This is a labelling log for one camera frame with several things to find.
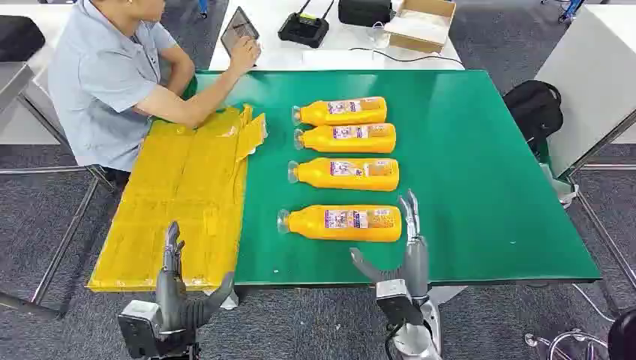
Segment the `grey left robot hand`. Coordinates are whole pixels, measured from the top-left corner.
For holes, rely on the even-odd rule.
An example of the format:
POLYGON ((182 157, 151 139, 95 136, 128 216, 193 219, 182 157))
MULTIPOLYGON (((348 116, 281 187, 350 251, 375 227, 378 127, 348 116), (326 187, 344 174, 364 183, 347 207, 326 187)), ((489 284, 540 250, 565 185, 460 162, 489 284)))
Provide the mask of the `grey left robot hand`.
POLYGON ((189 299, 182 278, 182 250, 180 229, 172 221, 165 234, 163 263, 157 276, 156 299, 161 310, 160 336, 163 339, 193 334, 206 325, 212 314, 220 309, 234 286, 234 273, 227 272, 220 286, 205 298, 189 299))

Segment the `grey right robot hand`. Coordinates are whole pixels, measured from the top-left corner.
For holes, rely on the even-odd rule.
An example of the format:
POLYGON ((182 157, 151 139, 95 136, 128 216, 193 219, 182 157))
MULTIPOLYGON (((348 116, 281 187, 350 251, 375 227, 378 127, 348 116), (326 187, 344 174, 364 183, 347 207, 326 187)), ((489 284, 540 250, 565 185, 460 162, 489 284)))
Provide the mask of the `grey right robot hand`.
POLYGON ((421 234, 419 218, 419 201, 413 191, 407 191, 408 200, 399 196, 406 221, 406 246, 403 261, 392 270, 379 270, 365 260, 357 247, 351 247, 349 253, 352 264, 374 285, 383 281, 404 280, 409 294, 415 299, 423 299, 428 295, 430 262, 428 245, 421 234))

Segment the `person's right hand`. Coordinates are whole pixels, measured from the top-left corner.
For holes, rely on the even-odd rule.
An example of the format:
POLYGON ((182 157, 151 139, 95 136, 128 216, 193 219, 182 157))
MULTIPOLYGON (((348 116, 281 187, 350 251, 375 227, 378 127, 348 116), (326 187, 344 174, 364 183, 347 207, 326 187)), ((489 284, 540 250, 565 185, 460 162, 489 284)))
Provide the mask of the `person's right hand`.
POLYGON ((262 50, 257 40, 252 37, 241 37, 230 53, 228 71, 235 75, 243 75, 256 65, 262 50))

